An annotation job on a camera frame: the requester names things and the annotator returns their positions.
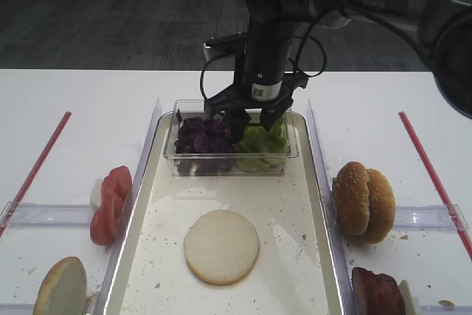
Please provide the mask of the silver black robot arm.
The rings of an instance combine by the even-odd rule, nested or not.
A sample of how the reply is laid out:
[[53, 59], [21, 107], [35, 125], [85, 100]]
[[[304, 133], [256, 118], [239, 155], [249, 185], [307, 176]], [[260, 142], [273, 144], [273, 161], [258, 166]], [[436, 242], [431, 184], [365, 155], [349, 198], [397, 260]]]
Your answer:
[[269, 129], [292, 106], [308, 75], [289, 54], [296, 28], [340, 28], [352, 20], [379, 24], [402, 38], [434, 75], [446, 101], [471, 115], [471, 0], [246, 0], [246, 32], [204, 44], [208, 62], [235, 59], [233, 83], [204, 98], [204, 111], [224, 116], [236, 140], [261, 112]]

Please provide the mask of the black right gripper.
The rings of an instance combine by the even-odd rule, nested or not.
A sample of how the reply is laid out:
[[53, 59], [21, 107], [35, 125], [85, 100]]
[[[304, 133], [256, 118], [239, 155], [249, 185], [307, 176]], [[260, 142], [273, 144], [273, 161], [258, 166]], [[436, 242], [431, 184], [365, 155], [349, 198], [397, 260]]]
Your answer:
[[[243, 138], [251, 121], [246, 109], [261, 108], [259, 124], [269, 131], [291, 107], [293, 91], [308, 84], [306, 74], [298, 70], [286, 72], [297, 27], [298, 23], [293, 21], [261, 24], [250, 19], [246, 51], [243, 55], [228, 56], [235, 58], [233, 84], [213, 97], [204, 97], [207, 115], [231, 112], [235, 143]], [[219, 57], [207, 63], [223, 59]]]

